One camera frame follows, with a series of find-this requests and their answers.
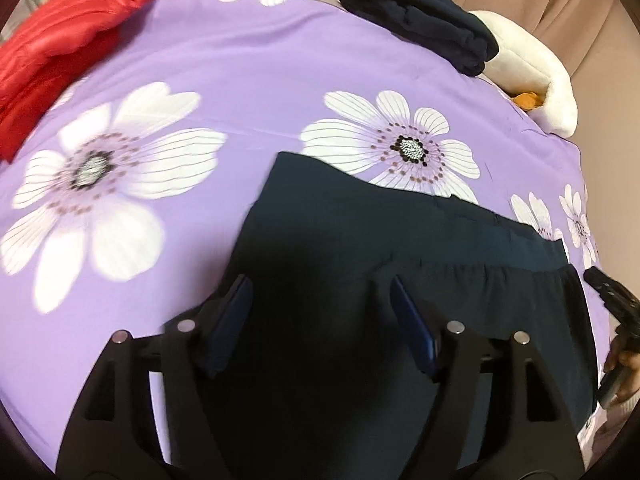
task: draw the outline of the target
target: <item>hand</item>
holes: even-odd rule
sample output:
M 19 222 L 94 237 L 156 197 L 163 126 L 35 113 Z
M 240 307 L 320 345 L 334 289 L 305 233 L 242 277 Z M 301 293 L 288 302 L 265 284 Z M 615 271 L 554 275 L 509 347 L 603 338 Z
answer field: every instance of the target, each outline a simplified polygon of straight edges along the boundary
M 625 365 L 627 368 L 631 368 L 632 371 L 629 378 L 620 386 L 617 392 L 616 402 L 620 403 L 629 400 L 640 391 L 640 354 L 622 351 L 622 338 L 620 335 L 617 335 L 611 342 L 609 355 L 607 355 L 607 360 L 604 365 L 604 371 L 612 371 L 618 363 Z

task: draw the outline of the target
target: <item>metal rivet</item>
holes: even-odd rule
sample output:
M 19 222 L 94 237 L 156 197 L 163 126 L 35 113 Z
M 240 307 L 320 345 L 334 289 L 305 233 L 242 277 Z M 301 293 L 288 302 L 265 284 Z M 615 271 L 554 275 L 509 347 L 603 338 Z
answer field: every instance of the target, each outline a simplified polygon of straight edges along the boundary
M 196 322 L 193 319 L 183 319 L 178 323 L 178 330 L 180 332 L 191 332 L 194 328 L 196 328 Z
M 529 334 L 522 331 L 513 334 L 513 338 L 515 339 L 516 343 L 520 343 L 521 345 L 526 345 L 529 343 L 529 341 L 531 341 Z
M 452 334 L 462 334 L 465 331 L 465 326 L 459 321 L 449 321 L 447 323 L 447 330 Z
M 113 335 L 111 336 L 111 340 L 114 343 L 120 344 L 124 343 L 127 340 L 127 337 L 129 337 L 129 332 L 127 332 L 126 330 L 118 330 L 117 332 L 113 333 Z

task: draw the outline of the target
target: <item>black pants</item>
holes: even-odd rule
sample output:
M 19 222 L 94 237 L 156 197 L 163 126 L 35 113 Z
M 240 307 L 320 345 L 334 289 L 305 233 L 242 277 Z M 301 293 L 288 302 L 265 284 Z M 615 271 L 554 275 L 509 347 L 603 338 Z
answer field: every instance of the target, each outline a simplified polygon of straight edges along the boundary
M 576 430 L 588 418 L 595 348 L 561 242 L 457 199 L 379 188 L 281 153 L 220 285 L 247 274 L 254 307 L 228 369 L 201 385 L 237 478 L 398 478 L 436 394 L 388 304 L 398 269 L 483 335 L 530 333 Z M 489 394 L 487 378 L 464 463 L 477 455 Z

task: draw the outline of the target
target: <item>purple bedsheet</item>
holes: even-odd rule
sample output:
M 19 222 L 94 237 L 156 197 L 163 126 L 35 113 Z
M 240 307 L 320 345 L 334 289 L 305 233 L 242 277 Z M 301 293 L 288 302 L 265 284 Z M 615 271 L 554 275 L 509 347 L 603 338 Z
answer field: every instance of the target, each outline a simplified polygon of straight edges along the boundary
M 49 466 L 111 333 L 158 333 L 215 289 L 279 151 L 459 195 L 598 263 L 573 144 L 382 28 L 265 2 L 156 1 L 0 174 L 0 397 Z

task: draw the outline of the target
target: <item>flower center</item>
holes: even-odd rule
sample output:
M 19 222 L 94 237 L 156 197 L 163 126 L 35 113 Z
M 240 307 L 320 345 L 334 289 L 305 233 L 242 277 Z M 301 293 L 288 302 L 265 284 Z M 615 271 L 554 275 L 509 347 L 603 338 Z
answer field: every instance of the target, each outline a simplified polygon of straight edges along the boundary
M 588 238 L 587 233 L 584 230 L 584 226 L 582 225 L 582 222 L 580 222 L 579 220 L 574 220 L 574 225 L 575 225 L 575 228 L 578 230 L 578 234 L 580 235 L 581 238 Z
M 114 168 L 111 163 L 112 156 L 113 152 L 89 152 L 84 162 L 74 173 L 71 189 L 86 189 L 95 186 Z
M 429 154 L 429 152 L 424 149 L 424 146 L 419 139 L 399 136 L 396 139 L 396 143 L 390 146 L 390 148 L 399 152 L 402 160 L 405 162 L 412 162 L 414 164 L 422 162 L 423 165 L 426 166 L 424 158 Z

